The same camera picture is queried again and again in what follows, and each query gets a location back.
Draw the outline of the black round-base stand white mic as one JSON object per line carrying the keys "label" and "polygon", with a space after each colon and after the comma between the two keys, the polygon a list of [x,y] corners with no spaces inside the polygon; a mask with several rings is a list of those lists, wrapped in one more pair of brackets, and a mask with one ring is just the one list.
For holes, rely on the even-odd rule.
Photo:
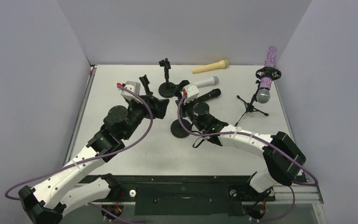
{"label": "black round-base stand white mic", "polygon": [[150,81],[147,78],[147,75],[145,74],[142,77],[139,77],[139,80],[140,80],[140,82],[141,82],[141,84],[142,84],[142,86],[143,86],[143,88],[145,90],[146,95],[148,95],[148,96],[153,95],[153,92],[149,88]]}

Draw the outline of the black microphone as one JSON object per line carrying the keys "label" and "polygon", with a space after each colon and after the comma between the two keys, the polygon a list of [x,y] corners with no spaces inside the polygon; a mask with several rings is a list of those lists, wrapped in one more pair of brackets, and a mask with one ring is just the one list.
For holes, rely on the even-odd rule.
{"label": "black microphone", "polygon": [[215,99],[221,95],[221,90],[219,88],[213,89],[208,93],[201,95],[196,98],[196,102],[207,102],[209,100]]}

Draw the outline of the white microphone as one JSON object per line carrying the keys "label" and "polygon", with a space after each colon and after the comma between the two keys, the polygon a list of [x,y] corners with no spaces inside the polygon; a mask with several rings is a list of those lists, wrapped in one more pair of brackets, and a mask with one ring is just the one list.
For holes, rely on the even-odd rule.
{"label": "white microphone", "polygon": [[210,77],[207,79],[203,79],[200,81],[196,81],[193,84],[197,86],[198,88],[206,87],[206,86],[213,86],[219,83],[218,77]]}

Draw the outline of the purple glitter microphone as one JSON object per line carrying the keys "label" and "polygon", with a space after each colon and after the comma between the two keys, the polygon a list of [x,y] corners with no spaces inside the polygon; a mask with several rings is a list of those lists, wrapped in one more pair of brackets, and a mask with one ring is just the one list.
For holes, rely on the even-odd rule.
{"label": "purple glitter microphone", "polygon": [[270,99],[270,88],[275,78],[274,69],[276,54],[277,48],[275,46],[268,47],[264,67],[256,73],[260,80],[256,100],[261,104],[267,103]]}

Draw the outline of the black tripod shock-mount stand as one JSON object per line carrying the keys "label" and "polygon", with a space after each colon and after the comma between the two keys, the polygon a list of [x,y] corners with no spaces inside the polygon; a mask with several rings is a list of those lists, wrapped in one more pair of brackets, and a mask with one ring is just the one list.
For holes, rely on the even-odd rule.
{"label": "black tripod shock-mount stand", "polygon": [[[273,82],[274,82],[275,80],[279,79],[279,78],[282,76],[281,71],[279,71],[278,69],[275,68],[274,71],[275,71],[275,78],[274,78]],[[246,102],[246,101],[245,101],[244,99],[242,99],[239,95],[236,96],[240,101],[242,101],[242,102],[244,103],[245,112],[241,115],[241,117],[240,117],[240,118],[238,119],[238,121],[235,123],[235,126],[237,126],[237,125],[239,124],[240,120],[241,120],[241,119],[244,117],[244,115],[247,114],[247,113],[260,112],[260,113],[263,114],[264,116],[269,116],[268,113],[263,112],[263,111],[261,111],[261,110],[255,108],[255,106],[254,106],[254,103],[255,103],[255,102],[258,102],[258,101],[256,100],[256,94],[257,94],[258,85],[259,85],[259,82],[260,82],[260,80],[259,80],[259,78],[257,77],[257,74],[256,74],[256,73],[255,73],[255,76],[256,76],[257,80],[256,80],[255,83],[257,84],[257,89],[256,89],[256,92],[253,94],[253,96],[252,96],[250,102]]]}

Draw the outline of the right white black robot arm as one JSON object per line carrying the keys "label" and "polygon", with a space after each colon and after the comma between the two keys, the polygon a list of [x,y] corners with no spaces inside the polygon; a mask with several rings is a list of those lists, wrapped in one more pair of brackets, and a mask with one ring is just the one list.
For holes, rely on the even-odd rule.
{"label": "right white black robot arm", "polygon": [[306,157],[294,141],[284,132],[276,134],[254,133],[223,122],[209,113],[209,105],[198,99],[177,101],[179,124],[188,117],[198,129],[191,135],[221,147],[234,147],[264,159],[266,168],[255,172],[244,187],[245,195],[257,199],[270,187],[280,184],[291,186],[301,171],[305,171]]}

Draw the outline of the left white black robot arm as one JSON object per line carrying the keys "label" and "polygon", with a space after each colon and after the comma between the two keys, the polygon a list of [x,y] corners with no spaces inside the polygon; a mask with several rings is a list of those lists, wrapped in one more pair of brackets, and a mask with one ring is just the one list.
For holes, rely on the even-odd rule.
{"label": "left white black robot arm", "polygon": [[143,119],[163,119],[169,105],[168,99],[142,95],[128,100],[128,107],[112,107],[103,119],[101,129],[82,148],[67,168],[51,175],[34,187],[19,190],[24,211],[34,224],[58,224],[64,216],[95,200],[107,198],[114,201],[120,196],[120,183],[111,174],[98,177],[93,182],[75,187],[83,178],[106,164],[115,153],[124,149],[128,140]]}

